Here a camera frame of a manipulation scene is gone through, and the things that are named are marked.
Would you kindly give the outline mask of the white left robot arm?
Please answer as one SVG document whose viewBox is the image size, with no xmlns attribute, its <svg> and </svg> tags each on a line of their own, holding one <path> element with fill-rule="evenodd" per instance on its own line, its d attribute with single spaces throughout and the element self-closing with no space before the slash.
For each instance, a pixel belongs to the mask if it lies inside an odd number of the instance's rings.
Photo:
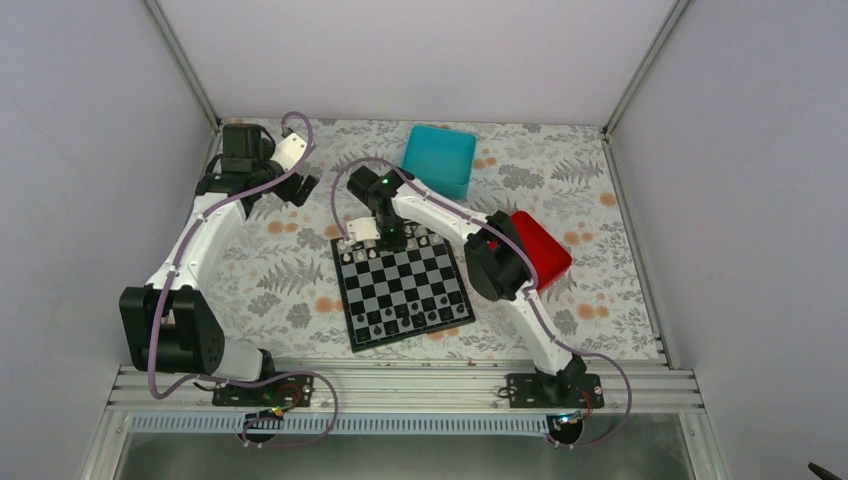
<svg viewBox="0 0 848 480">
<path fill-rule="evenodd" d="M 148 374 L 186 374 L 238 384 L 255 405 L 278 391 L 269 352 L 229 340 L 203 295 L 234 234 L 267 193 L 301 206 L 318 183 L 302 175 L 311 135 L 283 128 L 280 139 L 259 124 L 227 124 L 221 150 L 195 187 L 192 211 L 163 264 L 138 287 L 126 288 L 119 310 L 133 366 Z"/>
</svg>

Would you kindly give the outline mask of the red piece tray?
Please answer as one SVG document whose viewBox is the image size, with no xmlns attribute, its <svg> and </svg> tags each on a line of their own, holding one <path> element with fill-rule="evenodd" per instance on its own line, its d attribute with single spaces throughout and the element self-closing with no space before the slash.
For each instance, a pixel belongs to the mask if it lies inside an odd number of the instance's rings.
<svg viewBox="0 0 848 480">
<path fill-rule="evenodd" d="M 571 267 L 570 253 L 529 213 L 517 211 L 511 220 L 539 277 L 539 292 L 559 280 Z"/>
</svg>

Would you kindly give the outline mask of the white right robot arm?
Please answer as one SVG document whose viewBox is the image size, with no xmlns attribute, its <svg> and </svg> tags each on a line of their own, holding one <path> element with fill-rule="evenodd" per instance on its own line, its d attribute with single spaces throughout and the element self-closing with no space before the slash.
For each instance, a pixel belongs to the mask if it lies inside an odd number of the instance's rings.
<svg viewBox="0 0 848 480">
<path fill-rule="evenodd" d="M 347 223 L 345 239 L 401 251 L 407 244 L 405 224 L 411 221 L 462 248 L 471 287 L 510 311 L 532 355 L 544 399 L 565 407 L 577 398 L 586 364 L 582 354 L 550 328 L 538 292 L 538 272 L 511 217 L 502 211 L 484 214 L 462 207 L 397 166 L 379 175 L 368 162 L 356 160 L 345 168 L 350 174 L 347 190 L 370 212 Z"/>
</svg>

